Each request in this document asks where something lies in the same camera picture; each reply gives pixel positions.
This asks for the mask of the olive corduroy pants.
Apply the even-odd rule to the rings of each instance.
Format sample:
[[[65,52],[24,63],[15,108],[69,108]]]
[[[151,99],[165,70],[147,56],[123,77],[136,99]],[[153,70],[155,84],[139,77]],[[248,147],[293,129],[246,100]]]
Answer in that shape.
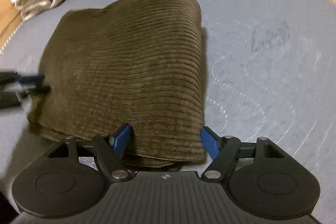
[[[39,64],[31,133],[90,140],[134,129],[127,165],[203,162],[202,28],[197,0],[118,0],[68,11]]]

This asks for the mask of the wooden bed frame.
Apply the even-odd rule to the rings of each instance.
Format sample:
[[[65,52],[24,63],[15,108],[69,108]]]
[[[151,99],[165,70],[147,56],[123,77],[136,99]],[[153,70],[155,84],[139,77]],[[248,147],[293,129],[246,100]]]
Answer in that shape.
[[[17,30],[22,25],[22,18],[18,10],[13,7],[10,0],[0,2],[0,25],[1,25],[1,54],[4,52],[9,41],[13,38]]]

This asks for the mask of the grey quilted mattress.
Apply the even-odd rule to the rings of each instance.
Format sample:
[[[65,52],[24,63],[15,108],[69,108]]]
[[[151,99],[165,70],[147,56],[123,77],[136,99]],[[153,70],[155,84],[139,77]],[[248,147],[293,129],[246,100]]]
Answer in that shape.
[[[66,0],[19,27],[1,69],[37,70]],[[205,124],[242,141],[266,136],[319,180],[313,212],[335,223],[335,5],[329,0],[197,0],[206,40]]]

